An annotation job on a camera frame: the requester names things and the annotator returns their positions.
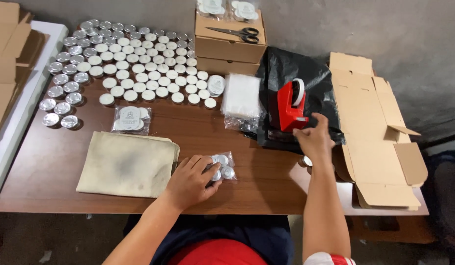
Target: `tape roll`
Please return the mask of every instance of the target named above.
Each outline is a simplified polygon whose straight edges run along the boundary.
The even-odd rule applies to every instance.
[[[298,85],[300,86],[300,93],[298,93],[298,98],[292,104],[292,106],[298,106],[301,103],[301,100],[303,99],[304,96],[304,82],[300,78],[293,79],[293,82],[298,82]]]

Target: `person's left hand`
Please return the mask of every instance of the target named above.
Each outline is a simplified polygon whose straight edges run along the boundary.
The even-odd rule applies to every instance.
[[[218,187],[222,183],[221,180],[218,180],[212,186],[205,188],[220,167],[220,164],[216,163],[203,173],[206,166],[212,163],[213,159],[207,156],[195,155],[191,159],[185,158],[173,173],[165,191],[159,198],[166,199],[180,212],[205,201],[218,191]]]

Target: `dark pants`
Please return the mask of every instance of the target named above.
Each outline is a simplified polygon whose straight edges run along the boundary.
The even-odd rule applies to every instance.
[[[141,216],[131,214],[126,236]],[[164,238],[151,265],[165,265],[183,247],[207,239],[233,239],[254,249],[269,265],[289,265],[294,246],[286,215],[183,214]]]

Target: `black scissor handle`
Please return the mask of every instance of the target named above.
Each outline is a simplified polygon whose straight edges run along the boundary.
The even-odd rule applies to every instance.
[[[260,32],[256,28],[243,28],[242,31],[251,36],[257,36]]]
[[[244,42],[250,43],[250,44],[258,44],[259,43],[259,39],[256,36],[253,36],[253,35],[243,35],[241,37],[241,39]]]

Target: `scissors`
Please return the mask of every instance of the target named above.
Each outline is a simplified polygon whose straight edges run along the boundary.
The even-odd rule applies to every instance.
[[[256,28],[250,28],[250,27],[243,28],[240,31],[231,30],[231,29],[223,29],[223,28],[212,28],[212,27],[206,27],[206,28],[215,30],[215,31],[219,31],[222,33],[237,35],[246,43],[250,43],[250,44],[259,43],[259,38],[257,37],[257,35],[259,34],[259,31]]]

